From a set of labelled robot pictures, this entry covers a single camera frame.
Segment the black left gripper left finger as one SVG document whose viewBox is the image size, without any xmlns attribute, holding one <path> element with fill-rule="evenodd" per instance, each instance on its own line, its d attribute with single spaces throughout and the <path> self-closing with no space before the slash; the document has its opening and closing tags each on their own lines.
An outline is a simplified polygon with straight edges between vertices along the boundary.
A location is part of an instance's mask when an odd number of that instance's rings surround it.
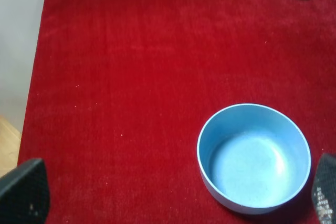
<svg viewBox="0 0 336 224">
<path fill-rule="evenodd" d="M 49 210 L 43 159 L 27 160 L 1 177 L 1 223 L 45 223 Z"/>
</svg>

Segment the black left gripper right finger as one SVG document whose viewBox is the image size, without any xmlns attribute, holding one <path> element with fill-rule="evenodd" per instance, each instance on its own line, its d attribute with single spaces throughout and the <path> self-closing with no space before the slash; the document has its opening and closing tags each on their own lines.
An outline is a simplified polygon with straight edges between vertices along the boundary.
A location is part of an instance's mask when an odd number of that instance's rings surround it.
<svg viewBox="0 0 336 224">
<path fill-rule="evenodd" d="M 335 224 L 335 154 L 322 154 L 314 176 L 311 198 L 319 222 Z"/>
</svg>

